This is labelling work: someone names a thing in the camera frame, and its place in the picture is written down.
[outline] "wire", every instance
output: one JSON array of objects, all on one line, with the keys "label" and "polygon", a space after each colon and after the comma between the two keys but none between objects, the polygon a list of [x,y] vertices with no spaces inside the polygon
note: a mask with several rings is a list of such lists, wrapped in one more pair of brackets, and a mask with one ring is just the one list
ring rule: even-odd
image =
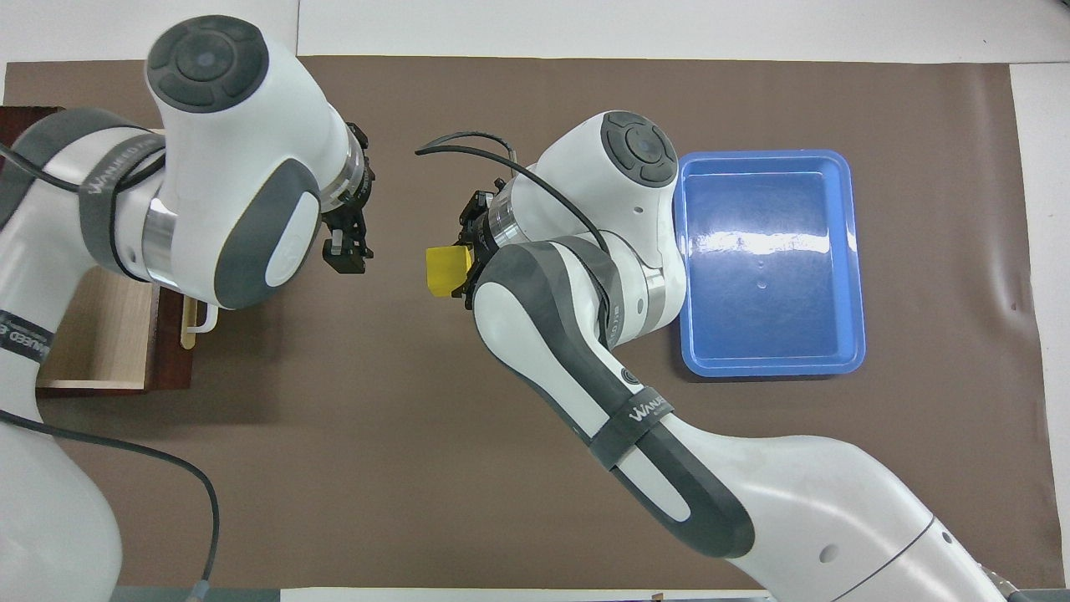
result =
[{"label": "wire", "polygon": [[[505,150],[509,153],[509,160],[517,163],[517,151],[513,150],[513,146],[509,145],[509,142],[507,142],[505,138],[499,136],[498,134],[489,134],[487,132],[476,132],[474,129],[468,129],[464,132],[455,132],[453,134],[446,134],[445,136],[440,136],[431,140],[430,142],[427,142],[422,148],[437,146],[442,144],[442,142],[448,142],[449,140],[455,140],[457,138],[469,138],[469,137],[488,138],[494,140],[495,142],[505,146]],[[513,173],[514,177],[517,175],[517,170],[515,168],[509,167],[509,171]]]},{"label": "wire", "polygon": [[565,197],[565,195],[557,191],[556,188],[547,183],[547,181],[544,180],[542,177],[536,175],[531,169],[528,169],[523,165],[520,165],[519,163],[510,158],[506,158],[500,154],[494,154],[490,151],[485,151],[483,149],[477,149],[474,146],[454,145],[454,144],[445,144],[445,145],[432,145],[432,144],[434,144],[434,140],[416,149],[416,156],[423,156],[425,154],[432,154],[438,152],[459,152],[464,154],[474,154],[476,156],[482,156],[484,158],[489,158],[493,161],[501,163],[502,165],[505,165],[510,169],[519,171],[529,180],[538,184],[542,189],[549,192],[550,196],[557,199],[557,201],[561,202],[561,204],[563,204],[565,209],[569,211],[569,213],[575,215],[576,218],[579,219],[581,223],[583,223],[583,226],[591,232],[591,235],[595,236],[595,241],[598,243],[598,247],[601,248],[607,254],[609,254],[609,245],[606,244],[606,238],[602,237],[601,232],[598,231],[598,228],[594,225],[594,222],[591,221],[591,219],[587,218],[587,216],[584,215],[583,212],[580,211],[578,206],[572,204],[572,201],[568,200],[568,198]]},{"label": "wire", "polygon": [[[30,175],[33,175],[34,177],[43,182],[46,182],[48,184],[51,184],[58,188],[62,188],[67,191],[72,191],[75,194],[78,192],[78,184],[52,175],[51,173],[45,171],[43,168],[34,165],[33,161],[31,161],[29,158],[26,158],[25,156],[19,154],[11,146],[7,146],[6,144],[0,144],[0,156],[3,156],[7,160],[11,160],[13,165],[15,165],[16,167],[22,169]],[[128,176],[124,177],[123,181],[119,183],[119,186],[116,189],[118,191],[123,191],[140,184],[141,182],[148,180],[150,175],[152,175],[156,171],[159,171],[159,169],[164,167],[164,163],[165,163],[165,155],[160,154],[158,157],[156,157],[155,160],[150,163],[143,169],[140,169],[137,172],[131,173]]]},{"label": "wire", "polygon": [[204,571],[201,573],[201,581],[209,581],[212,575],[212,567],[215,565],[215,551],[219,545],[219,499],[215,495],[215,488],[212,487],[211,479],[208,475],[201,472],[193,464],[182,460],[181,458],[173,457],[167,452],[162,452],[146,446],[140,446],[138,444],[132,444],[129,442],[122,442],[119,439],[111,439],[109,437],[101,437],[98,435],[90,435],[88,433],[80,433],[78,431],[68,431],[66,429],[61,429],[59,427],[51,427],[33,420],[28,420],[20,416],[0,411],[0,422],[6,422],[13,427],[18,427],[26,429],[27,431],[33,431],[35,433],[41,433],[44,435],[51,435],[54,437],[62,437],[64,439],[71,439],[73,442],[80,442],[83,444],[93,444],[96,446],[104,446],[108,448],[114,448],[124,451],[132,451],[135,453],[140,453],[148,456],[150,458],[155,458],[157,460],[163,460],[164,462],[173,464],[179,468],[182,468],[204,485],[204,491],[208,492],[209,503],[212,505],[212,543],[209,544],[208,549],[208,559],[204,561]]}]

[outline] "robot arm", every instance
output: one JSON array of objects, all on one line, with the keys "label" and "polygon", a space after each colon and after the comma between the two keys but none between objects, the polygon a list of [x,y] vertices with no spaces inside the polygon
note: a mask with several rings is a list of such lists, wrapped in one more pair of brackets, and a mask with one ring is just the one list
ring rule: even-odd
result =
[{"label": "robot arm", "polygon": [[[613,142],[618,133],[625,146]],[[703,432],[612,356],[613,345],[679,311],[685,283],[668,220],[675,167],[660,181],[635,176],[664,157],[675,160],[660,129],[610,112],[532,168],[591,216],[608,253],[523,175],[503,186],[480,217],[493,242],[472,293],[488,350],[667,529],[728,558],[780,602],[1004,600],[932,513],[858,448]]]},{"label": "robot arm", "polygon": [[[0,173],[0,410],[15,417],[41,421],[37,371],[94,264],[238,309],[293,276],[321,218],[336,269],[363,272],[371,256],[367,139],[286,48],[245,21],[198,17],[156,42],[147,79],[164,169],[142,167],[163,136],[72,109],[15,144],[60,180],[11,161]],[[0,598],[108,600],[121,545],[107,501],[51,437],[12,425],[0,421],[0,482],[15,484],[0,487]]]}]

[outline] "blue tray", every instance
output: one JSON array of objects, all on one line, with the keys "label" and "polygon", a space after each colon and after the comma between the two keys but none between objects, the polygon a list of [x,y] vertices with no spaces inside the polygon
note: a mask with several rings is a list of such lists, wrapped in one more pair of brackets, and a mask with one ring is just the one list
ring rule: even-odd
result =
[{"label": "blue tray", "polygon": [[696,152],[674,207],[684,361],[707,377],[843,374],[866,356],[851,168],[829,150]]}]

